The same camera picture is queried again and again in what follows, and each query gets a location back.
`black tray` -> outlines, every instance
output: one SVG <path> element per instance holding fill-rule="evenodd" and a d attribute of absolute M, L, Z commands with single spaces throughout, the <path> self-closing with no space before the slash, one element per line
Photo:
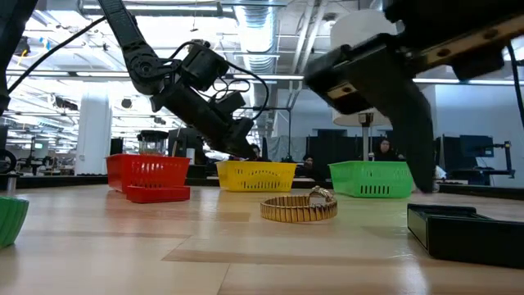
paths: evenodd
<path fill-rule="evenodd" d="M 408 204 L 408 229 L 443 260 L 524 268 L 524 223 L 494 220 L 465 206 Z"/>

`green basket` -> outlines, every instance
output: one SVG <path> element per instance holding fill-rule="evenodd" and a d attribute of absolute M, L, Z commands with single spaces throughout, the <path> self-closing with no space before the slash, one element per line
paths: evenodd
<path fill-rule="evenodd" d="M 29 202 L 0 197 L 0 249 L 13 244 L 24 224 Z"/>
<path fill-rule="evenodd" d="M 413 180 L 405 162 L 346 161 L 331 164 L 335 193 L 352 197 L 409 197 Z"/>

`bracelet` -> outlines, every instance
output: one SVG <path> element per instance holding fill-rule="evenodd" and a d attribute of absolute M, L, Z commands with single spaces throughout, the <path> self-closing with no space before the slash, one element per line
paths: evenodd
<path fill-rule="evenodd" d="M 337 200 L 316 186 L 309 195 L 270 198 L 260 204 L 260 214 L 267 220 L 287 223 L 326 220 L 337 215 Z"/>

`robotic arm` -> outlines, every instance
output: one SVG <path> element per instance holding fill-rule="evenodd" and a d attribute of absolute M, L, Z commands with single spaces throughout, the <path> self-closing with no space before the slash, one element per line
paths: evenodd
<path fill-rule="evenodd" d="M 430 106 L 412 78 L 449 65 L 460 80 L 504 66 L 502 49 L 524 34 L 522 0 L 384 0 L 398 35 L 342 45 L 311 61 L 305 83 L 342 114 L 376 107 L 399 135 L 415 184 L 432 191 Z"/>
<path fill-rule="evenodd" d="M 36 1 L 15 0 L 11 3 L 12 7 L 1 12 L 0 41 L 8 45 L 8 50 L 0 54 L 1 112 L 7 109 L 9 102 L 6 68 Z M 171 58 L 159 58 L 144 40 L 136 20 L 121 0 L 99 0 L 99 3 L 121 47 L 133 86 L 140 93 L 151 95 L 154 112 L 167 108 L 186 124 L 195 127 L 214 150 L 240 157 L 255 156 L 246 140 L 253 120 L 233 119 L 233 112 L 245 105 L 240 92 L 227 94 L 218 102 L 214 99 L 207 102 L 197 92 L 206 91 L 226 74 L 229 69 L 227 61 L 204 42 L 184 43 Z M 183 61 L 172 59 L 185 46 L 190 46 L 186 58 Z"/>

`yellow basket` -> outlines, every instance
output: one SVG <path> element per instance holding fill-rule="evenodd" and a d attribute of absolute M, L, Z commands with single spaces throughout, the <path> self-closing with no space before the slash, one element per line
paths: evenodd
<path fill-rule="evenodd" d="M 254 161 L 216 163 L 220 188 L 231 192 L 289 192 L 296 164 Z"/>

